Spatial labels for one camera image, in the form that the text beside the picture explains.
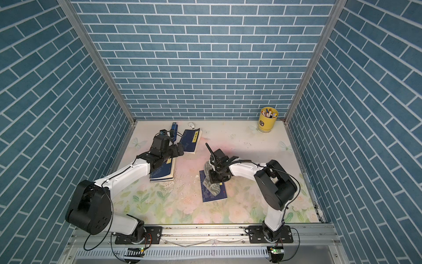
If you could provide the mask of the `blue book Zhuangzi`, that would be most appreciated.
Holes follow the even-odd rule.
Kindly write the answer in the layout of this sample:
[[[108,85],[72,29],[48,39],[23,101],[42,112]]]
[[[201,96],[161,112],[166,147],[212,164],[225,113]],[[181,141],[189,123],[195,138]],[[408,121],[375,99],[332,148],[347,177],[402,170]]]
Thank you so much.
[[[170,158],[165,164],[150,174],[150,182],[173,181],[175,171],[175,158]]]

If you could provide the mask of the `grey striped cleaning cloth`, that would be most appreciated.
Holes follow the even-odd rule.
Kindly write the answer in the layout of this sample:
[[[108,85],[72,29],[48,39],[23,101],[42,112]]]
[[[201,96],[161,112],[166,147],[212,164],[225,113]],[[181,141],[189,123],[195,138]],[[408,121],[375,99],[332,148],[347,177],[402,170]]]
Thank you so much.
[[[221,187],[219,183],[211,183],[211,171],[213,167],[209,161],[207,161],[204,165],[204,175],[205,179],[203,182],[203,186],[213,195],[218,196],[221,192]]]

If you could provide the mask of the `blue book Yuewei notes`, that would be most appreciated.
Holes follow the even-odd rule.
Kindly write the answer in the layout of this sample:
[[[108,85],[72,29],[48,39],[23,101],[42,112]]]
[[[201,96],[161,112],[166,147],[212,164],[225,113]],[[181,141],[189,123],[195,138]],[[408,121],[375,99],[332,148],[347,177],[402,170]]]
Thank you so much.
[[[205,172],[200,171],[200,183],[203,203],[214,202],[227,199],[227,193],[224,183],[212,184],[206,177]]]

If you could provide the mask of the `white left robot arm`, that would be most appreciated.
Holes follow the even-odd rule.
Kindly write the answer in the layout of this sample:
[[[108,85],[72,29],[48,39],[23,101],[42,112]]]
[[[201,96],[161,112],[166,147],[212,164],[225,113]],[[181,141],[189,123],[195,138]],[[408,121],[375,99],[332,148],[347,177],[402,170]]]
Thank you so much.
[[[173,138],[158,133],[147,152],[139,154],[124,168],[97,180],[83,180],[77,186],[67,209],[65,220],[89,233],[115,233],[132,244],[145,239],[144,221],[114,211],[113,198],[133,182],[149,176],[167,160],[184,154],[183,146]]]

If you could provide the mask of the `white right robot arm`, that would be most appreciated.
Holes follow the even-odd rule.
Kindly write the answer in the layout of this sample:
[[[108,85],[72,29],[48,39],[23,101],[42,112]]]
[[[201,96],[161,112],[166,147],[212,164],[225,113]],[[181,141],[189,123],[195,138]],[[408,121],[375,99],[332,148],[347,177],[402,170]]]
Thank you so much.
[[[228,157],[220,149],[208,151],[210,159],[204,165],[205,180],[209,181],[207,189],[211,191],[232,177],[254,180],[268,204],[262,224],[264,237],[270,243],[280,240],[287,208],[300,192],[300,183],[276,160],[261,164],[237,156]]]

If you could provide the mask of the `blue book Hanfeizi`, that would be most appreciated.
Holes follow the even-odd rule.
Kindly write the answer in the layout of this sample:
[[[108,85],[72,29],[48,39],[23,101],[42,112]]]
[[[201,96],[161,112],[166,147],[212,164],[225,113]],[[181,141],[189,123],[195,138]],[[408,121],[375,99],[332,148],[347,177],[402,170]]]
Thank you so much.
[[[180,144],[182,145],[184,152],[188,154],[195,154],[200,138],[200,128],[195,130],[185,129],[180,140]]]

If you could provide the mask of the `blue black stapler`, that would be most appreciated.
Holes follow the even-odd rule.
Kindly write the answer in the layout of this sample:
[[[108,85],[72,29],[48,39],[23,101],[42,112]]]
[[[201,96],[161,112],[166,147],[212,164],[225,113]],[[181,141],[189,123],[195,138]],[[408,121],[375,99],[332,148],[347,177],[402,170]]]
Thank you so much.
[[[178,124],[176,122],[173,122],[171,125],[171,129],[169,131],[170,137],[173,141],[176,141],[178,136]]]

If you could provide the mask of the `yellow pen holder cup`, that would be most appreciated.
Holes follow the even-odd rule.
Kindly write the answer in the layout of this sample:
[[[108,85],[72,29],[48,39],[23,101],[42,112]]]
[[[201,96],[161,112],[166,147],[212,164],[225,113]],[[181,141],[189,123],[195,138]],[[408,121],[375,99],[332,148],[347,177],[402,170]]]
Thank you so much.
[[[269,133],[279,116],[279,112],[273,107],[263,107],[260,110],[258,130],[262,133]]]

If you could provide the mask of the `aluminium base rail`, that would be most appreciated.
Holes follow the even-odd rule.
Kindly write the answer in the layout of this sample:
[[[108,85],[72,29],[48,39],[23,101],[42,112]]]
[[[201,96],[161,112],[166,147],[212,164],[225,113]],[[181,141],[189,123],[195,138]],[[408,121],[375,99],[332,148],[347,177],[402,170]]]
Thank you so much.
[[[148,241],[116,244],[77,229],[60,264],[346,264],[332,224],[288,224],[278,242],[267,242],[251,224],[147,226]]]

